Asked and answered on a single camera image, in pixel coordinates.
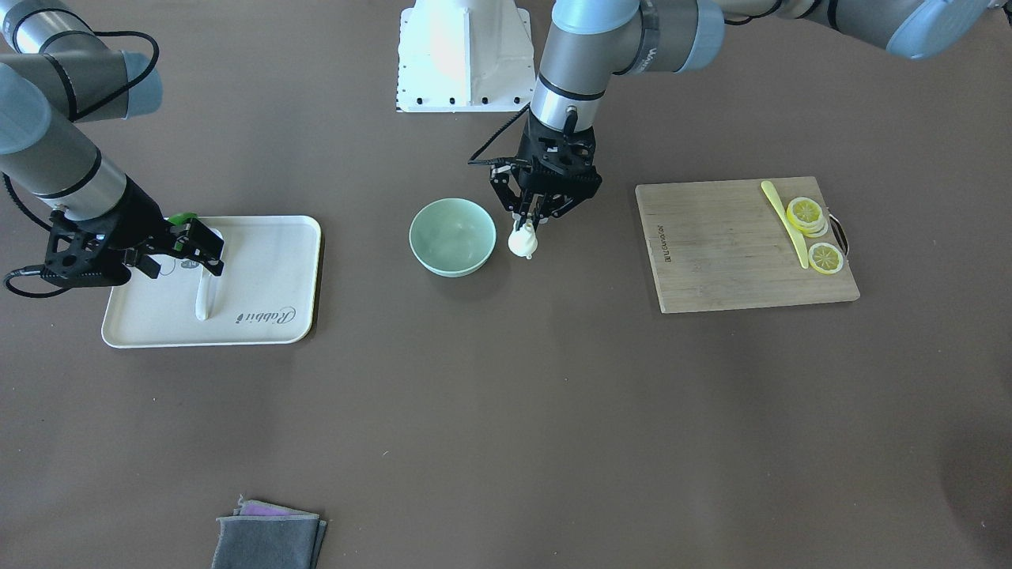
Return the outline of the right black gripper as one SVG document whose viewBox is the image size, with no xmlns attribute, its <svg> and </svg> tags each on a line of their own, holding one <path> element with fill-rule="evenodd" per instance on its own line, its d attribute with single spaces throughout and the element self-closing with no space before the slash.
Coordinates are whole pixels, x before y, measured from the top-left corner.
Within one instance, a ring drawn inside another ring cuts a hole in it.
<svg viewBox="0 0 1012 569">
<path fill-rule="evenodd" d="M 172 224 L 130 177 L 122 198 L 104 215 L 76 222 L 55 209 L 50 221 L 41 277 L 55 287 L 119 287 L 130 280 L 131 267 L 156 278 L 156 254 L 173 258 L 170 274 L 204 269 L 220 277 L 225 268 L 220 235 L 191 217 L 183 223 L 183 245 L 176 245 Z"/>
</svg>

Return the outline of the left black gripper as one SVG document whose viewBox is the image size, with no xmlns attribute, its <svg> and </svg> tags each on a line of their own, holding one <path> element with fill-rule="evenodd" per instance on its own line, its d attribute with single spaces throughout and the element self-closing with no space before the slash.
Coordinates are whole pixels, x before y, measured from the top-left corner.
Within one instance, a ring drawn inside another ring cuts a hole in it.
<svg viewBox="0 0 1012 569">
<path fill-rule="evenodd" d="M 532 111 L 518 111 L 489 138 L 493 143 L 521 116 L 529 115 L 518 152 L 489 160 L 490 184 L 504 209 L 512 213 L 514 231 L 529 221 L 534 206 L 534 231 L 554 217 L 593 198 L 602 177 L 593 165 L 596 141 L 592 127 L 577 130 L 579 113 L 566 111 L 561 130 L 554 130 Z"/>
</svg>

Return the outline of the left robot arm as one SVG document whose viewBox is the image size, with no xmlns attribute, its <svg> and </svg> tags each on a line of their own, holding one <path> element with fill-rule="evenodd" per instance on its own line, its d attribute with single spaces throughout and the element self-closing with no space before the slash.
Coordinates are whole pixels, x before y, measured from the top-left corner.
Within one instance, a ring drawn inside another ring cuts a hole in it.
<svg viewBox="0 0 1012 569">
<path fill-rule="evenodd" d="M 512 157 L 491 159 L 490 183 L 514 232 L 593 198 L 593 123 L 611 78 L 705 68 L 727 28 L 775 16 L 809 21 L 907 60 L 945 51 L 987 1 L 557 1 L 525 126 Z"/>
</svg>

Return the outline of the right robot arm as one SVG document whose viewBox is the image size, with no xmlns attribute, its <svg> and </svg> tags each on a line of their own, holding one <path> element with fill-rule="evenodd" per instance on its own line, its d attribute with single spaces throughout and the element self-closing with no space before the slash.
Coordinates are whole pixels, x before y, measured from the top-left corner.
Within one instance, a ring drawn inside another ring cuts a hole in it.
<svg viewBox="0 0 1012 569">
<path fill-rule="evenodd" d="M 194 213 L 166 217 L 80 129 L 81 123 L 131 119 L 158 111 L 161 51 L 138 30 L 97 30 L 62 1 L 4 1 L 2 39 L 2 184 L 19 209 L 22 187 L 47 205 L 43 262 L 3 278 L 8 291 L 36 277 L 52 289 L 126 284 L 134 269 L 158 277 L 158 255 L 198 263 L 214 277 L 225 267 L 223 238 Z"/>
</svg>

